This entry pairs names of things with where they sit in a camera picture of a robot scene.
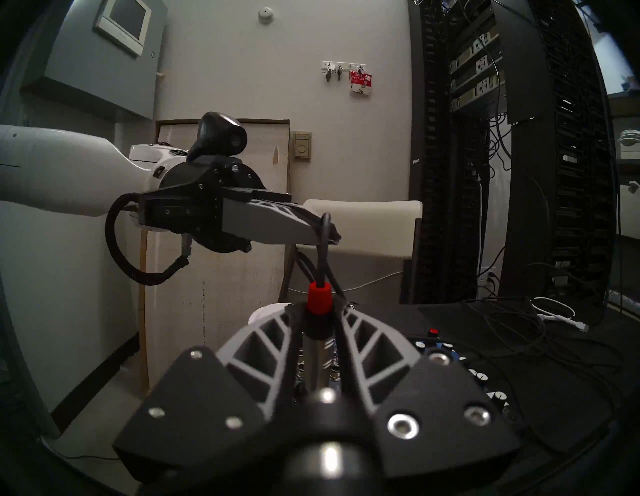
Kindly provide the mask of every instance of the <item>server rack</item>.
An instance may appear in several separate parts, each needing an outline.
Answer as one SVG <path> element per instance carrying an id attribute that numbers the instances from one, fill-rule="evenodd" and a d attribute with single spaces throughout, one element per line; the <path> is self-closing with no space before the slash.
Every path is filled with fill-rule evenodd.
<path id="1" fill-rule="evenodd" d="M 508 106 L 513 158 L 500 295 L 557 298 L 599 320 L 615 236 L 615 155 L 602 75 L 573 3 L 463 0 L 445 12 L 425 0 L 409 8 L 410 198 L 425 212 L 415 301 L 476 293 L 490 187 L 486 119 Z"/>

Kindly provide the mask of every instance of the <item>white chair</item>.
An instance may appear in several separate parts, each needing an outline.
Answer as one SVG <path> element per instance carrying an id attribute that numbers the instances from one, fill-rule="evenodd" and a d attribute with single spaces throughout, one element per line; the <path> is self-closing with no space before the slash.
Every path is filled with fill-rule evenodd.
<path id="1" fill-rule="evenodd" d="M 412 260 L 409 302 L 413 302 L 422 203 L 307 200 L 303 206 L 319 217 L 326 212 L 331 214 L 342 239 L 329 246 L 330 252 Z M 297 249 L 294 246 L 287 259 L 279 302 L 287 299 Z"/>

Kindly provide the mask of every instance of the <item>metal rod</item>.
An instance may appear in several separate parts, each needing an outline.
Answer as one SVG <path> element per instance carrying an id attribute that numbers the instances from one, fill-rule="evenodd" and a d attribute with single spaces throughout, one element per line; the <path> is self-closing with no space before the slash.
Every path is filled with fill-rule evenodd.
<path id="1" fill-rule="evenodd" d="M 329 385 L 329 373 L 333 363 L 333 337 L 327 340 L 302 337 L 305 360 L 305 386 L 309 394 Z"/>

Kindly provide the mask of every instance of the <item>red connector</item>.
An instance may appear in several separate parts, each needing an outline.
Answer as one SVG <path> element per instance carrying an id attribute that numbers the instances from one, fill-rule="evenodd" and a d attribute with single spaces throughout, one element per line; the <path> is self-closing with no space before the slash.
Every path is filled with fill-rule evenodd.
<path id="1" fill-rule="evenodd" d="M 324 287 L 318 287 L 315 282 L 309 285 L 309 297 L 307 298 L 307 308 L 314 315 L 329 314 L 333 308 L 333 295 L 331 285 L 324 283 Z"/>

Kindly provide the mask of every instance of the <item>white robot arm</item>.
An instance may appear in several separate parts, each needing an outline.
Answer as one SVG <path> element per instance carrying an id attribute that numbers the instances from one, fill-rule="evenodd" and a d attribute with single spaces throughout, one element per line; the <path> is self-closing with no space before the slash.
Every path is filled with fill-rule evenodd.
<path id="1" fill-rule="evenodd" d="M 233 157 L 246 146 L 236 120 L 207 113 L 189 152 L 135 145 L 131 160 L 108 140 L 56 129 L 0 126 L 0 200 L 52 212 L 107 214 L 105 236 L 115 262 L 133 280 L 161 284 L 188 264 L 191 239 L 214 252 L 248 252 L 264 244 L 318 244 L 322 220 L 291 196 L 266 190 Z M 183 254 L 163 274 L 149 275 L 126 260 L 115 220 L 126 210 L 139 225 L 182 234 Z M 329 242 L 340 239 L 331 225 Z"/>
<path id="2" fill-rule="evenodd" d="M 155 164 L 140 164 L 104 138 L 0 125 L 0 200 L 7 202 L 105 215 L 120 195 L 143 191 Z"/>

